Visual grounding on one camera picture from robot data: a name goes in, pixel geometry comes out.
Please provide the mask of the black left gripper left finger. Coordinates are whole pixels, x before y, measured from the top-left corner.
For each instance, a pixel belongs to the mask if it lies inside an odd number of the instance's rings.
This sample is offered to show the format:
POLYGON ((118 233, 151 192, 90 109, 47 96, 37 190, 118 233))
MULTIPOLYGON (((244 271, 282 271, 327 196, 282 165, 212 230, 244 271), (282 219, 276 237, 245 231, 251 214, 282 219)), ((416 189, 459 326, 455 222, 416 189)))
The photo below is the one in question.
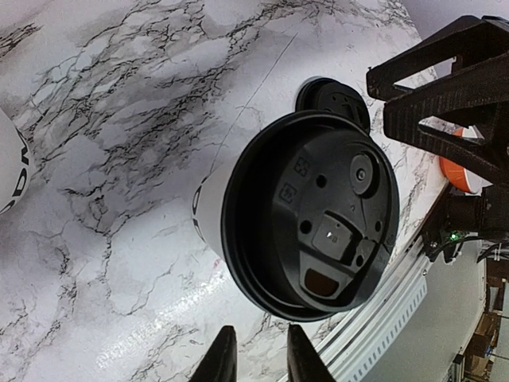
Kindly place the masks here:
POLYGON ((190 381, 237 381, 237 340, 233 326, 222 327, 190 381))

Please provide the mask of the white paper coffee cup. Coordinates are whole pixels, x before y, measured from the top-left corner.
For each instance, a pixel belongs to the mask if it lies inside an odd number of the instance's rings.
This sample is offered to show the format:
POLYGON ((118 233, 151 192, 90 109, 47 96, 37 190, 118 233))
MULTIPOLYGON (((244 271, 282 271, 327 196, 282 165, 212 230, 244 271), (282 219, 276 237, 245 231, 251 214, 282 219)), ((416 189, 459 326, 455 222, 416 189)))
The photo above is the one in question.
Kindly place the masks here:
POLYGON ((192 223, 198 236, 224 259, 221 239, 221 216, 224 195, 236 160, 219 166, 205 177, 192 199, 192 223))

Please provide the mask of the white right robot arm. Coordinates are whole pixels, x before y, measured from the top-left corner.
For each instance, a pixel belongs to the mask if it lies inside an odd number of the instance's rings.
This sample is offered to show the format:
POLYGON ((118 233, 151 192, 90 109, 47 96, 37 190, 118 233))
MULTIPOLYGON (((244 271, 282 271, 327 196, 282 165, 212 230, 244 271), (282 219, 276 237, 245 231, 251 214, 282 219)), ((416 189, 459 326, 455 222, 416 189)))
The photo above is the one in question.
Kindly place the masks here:
POLYGON ((466 232, 508 242, 508 21, 458 18, 413 48, 370 69, 367 93, 384 101, 388 138, 448 159, 490 185, 479 196, 449 194, 427 222, 430 260, 466 232))

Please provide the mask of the black plastic cup lid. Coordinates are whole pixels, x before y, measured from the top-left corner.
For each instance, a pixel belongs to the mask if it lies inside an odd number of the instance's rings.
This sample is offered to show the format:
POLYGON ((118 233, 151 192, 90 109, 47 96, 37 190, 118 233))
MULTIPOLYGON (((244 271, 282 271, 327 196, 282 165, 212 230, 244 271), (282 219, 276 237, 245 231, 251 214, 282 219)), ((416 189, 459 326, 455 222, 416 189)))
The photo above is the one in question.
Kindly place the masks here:
POLYGON ((374 294, 398 222, 396 176, 374 140, 339 115, 300 111, 240 154, 220 233, 231 276, 256 306, 316 322, 374 294))

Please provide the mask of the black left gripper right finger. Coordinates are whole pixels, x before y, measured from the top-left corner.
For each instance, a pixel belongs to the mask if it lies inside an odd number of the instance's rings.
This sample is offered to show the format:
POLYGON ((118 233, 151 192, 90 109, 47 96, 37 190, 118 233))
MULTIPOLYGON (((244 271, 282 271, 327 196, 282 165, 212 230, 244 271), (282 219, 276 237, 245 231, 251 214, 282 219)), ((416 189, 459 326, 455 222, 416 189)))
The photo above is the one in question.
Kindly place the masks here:
POLYGON ((335 382, 300 325, 290 325, 287 335, 288 381, 335 382))

